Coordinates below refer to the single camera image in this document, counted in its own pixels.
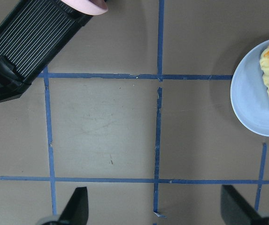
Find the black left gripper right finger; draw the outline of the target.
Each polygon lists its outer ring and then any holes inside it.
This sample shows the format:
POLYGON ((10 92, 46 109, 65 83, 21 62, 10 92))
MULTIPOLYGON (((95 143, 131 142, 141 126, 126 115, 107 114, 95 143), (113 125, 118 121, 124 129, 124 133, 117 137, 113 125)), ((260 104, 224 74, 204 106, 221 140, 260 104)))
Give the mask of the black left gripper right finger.
POLYGON ((221 186, 220 212, 226 225, 269 225, 232 185, 221 186))

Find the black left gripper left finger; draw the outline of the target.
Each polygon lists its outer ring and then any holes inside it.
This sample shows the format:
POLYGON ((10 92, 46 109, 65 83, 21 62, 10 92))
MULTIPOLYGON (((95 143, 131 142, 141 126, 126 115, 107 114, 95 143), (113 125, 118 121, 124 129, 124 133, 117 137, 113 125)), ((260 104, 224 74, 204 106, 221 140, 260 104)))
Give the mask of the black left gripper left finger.
POLYGON ((61 215, 40 219, 37 225, 86 225, 88 222, 87 187, 77 187, 61 215))

